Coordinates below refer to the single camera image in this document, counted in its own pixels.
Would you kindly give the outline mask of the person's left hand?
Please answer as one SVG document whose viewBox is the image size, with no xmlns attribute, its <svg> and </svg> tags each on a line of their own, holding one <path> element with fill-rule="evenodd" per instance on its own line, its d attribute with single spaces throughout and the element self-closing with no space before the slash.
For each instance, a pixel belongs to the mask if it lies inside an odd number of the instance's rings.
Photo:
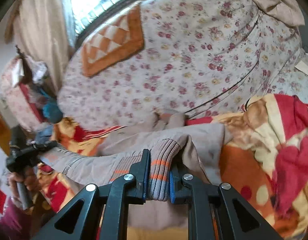
<svg viewBox="0 0 308 240">
<path fill-rule="evenodd" d="M 9 178 L 9 188 L 14 198 L 20 199 L 19 191 L 17 189 L 17 183 L 25 185 L 27 190 L 31 193 L 36 193 L 41 190 L 40 182 L 32 167 L 25 168 L 23 174 L 11 173 Z"/>
</svg>

